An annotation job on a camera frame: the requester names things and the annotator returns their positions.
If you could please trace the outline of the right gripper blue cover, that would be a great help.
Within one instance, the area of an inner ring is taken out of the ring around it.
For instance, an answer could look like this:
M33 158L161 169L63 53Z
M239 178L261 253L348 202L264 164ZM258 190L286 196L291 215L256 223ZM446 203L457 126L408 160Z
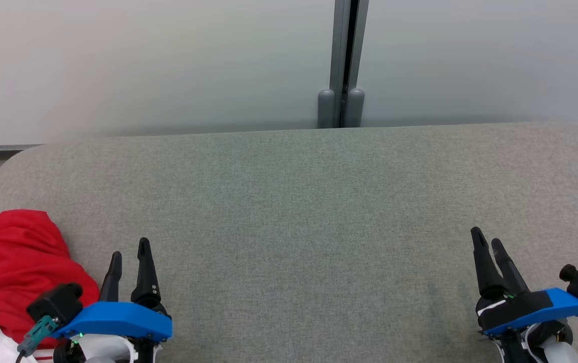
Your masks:
M549 363L535 353L529 336L534 332L557 336L567 327L566 320L578 318L578 298L560 288L528 292L528 285L500 239L490 245L479 227L471 229L473 257L478 283L479 310L476 310L480 334L491 340L500 353L501 363ZM503 299L486 304L483 298Z

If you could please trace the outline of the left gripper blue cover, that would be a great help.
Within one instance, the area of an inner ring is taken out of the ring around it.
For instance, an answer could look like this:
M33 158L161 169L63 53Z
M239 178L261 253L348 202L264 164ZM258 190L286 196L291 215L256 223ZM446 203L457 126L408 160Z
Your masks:
M144 306L158 306L161 295L150 241L139 240L137 282L132 302L117 302L121 252L114 251L100 289L100 302L81 310L51 336L61 342L53 363L156 363L162 344L173 336L173 321Z

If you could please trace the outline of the red basketball shorts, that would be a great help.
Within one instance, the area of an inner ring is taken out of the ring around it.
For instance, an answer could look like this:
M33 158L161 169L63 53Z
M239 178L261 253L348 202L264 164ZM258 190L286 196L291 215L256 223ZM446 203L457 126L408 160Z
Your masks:
M20 342L34 321L26 312L42 293L61 283L82 287L81 303L98 300L98 284L70 257L47 212L17 209L0 213L0 329Z

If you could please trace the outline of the grey fabric sofa seat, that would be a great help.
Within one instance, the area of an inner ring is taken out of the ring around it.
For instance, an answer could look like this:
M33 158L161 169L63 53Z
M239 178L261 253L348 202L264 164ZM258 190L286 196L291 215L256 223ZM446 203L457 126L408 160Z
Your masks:
M578 266L578 127L484 124L55 143L0 168L0 212L47 212L121 299L151 242L162 363L500 363L469 230L532 290Z

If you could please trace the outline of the grey cylinder post cover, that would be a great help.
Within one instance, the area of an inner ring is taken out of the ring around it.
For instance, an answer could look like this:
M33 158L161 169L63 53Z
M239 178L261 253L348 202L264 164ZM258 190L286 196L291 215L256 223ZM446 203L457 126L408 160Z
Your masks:
M336 97L331 89L324 89L318 93L317 128L330 129L334 127Z
M363 103L365 92L362 89L351 89L347 92L343 127L362 126Z

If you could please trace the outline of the grey metal partition post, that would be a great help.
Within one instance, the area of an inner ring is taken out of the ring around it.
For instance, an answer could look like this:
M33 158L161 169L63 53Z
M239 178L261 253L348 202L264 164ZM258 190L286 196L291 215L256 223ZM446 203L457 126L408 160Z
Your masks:
M358 87L369 0L335 0L329 87L335 92L333 128L343 127L347 92Z

